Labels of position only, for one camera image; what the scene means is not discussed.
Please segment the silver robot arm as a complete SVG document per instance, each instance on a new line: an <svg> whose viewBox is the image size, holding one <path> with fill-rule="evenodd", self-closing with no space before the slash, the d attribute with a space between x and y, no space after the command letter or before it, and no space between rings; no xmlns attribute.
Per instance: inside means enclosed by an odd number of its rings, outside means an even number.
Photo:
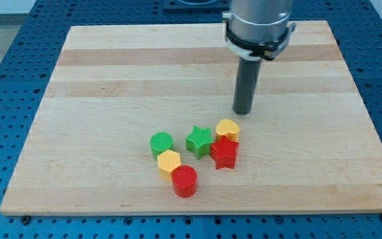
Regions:
<svg viewBox="0 0 382 239"><path fill-rule="evenodd" d="M288 45L292 0L233 0L222 13L227 47L250 61L274 60Z"/></svg>

